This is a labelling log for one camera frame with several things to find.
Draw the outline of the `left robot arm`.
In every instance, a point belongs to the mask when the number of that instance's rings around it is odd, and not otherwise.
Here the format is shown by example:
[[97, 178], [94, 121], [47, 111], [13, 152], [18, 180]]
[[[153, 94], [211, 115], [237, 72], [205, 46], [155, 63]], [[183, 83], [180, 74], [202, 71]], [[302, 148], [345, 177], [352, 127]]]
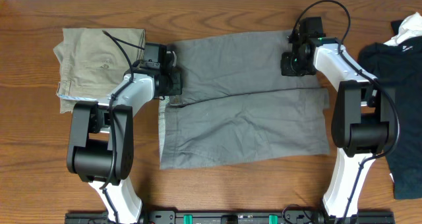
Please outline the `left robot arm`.
[[74, 106], [67, 169], [98, 193], [107, 210], [68, 213], [66, 223], [146, 221], [129, 177], [134, 160], [133, 118], [153, 99], [181, 95], [183, 83], [173, 50], [156, 43], [142, 49], [143, 59], [129, 64], [122, 82], [110, 94]]

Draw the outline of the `grey shorts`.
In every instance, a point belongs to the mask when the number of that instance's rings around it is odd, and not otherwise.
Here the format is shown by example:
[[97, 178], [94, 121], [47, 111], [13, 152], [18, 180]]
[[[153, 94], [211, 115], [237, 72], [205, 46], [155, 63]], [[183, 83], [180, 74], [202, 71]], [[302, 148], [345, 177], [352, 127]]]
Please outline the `grey shorts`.
[[159, 107], [160, 167], [194, 169], [326, 155], [329, 95], [315, 76], [283, 76], [288, 31], [173, 42], [180, 96]]

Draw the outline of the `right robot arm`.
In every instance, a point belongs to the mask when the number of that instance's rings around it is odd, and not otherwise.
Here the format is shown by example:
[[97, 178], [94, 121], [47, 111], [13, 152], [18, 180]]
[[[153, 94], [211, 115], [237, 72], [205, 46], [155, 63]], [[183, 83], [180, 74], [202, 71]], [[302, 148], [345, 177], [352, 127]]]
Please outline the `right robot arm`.
[[400, 122], [393, 88], [382, 88], [346, 51], [338, 38], [329, 38], [319, 16], [299, 18], [288, 38], [291, 51], [282, 54], [284, 76], [321, 72], [337, 92], [331, 135], [336, 164], [323, 208], [313, 223], [393, 223], [390, 213], [359, 213], [357, 203], [373, 162], [397, 145]]

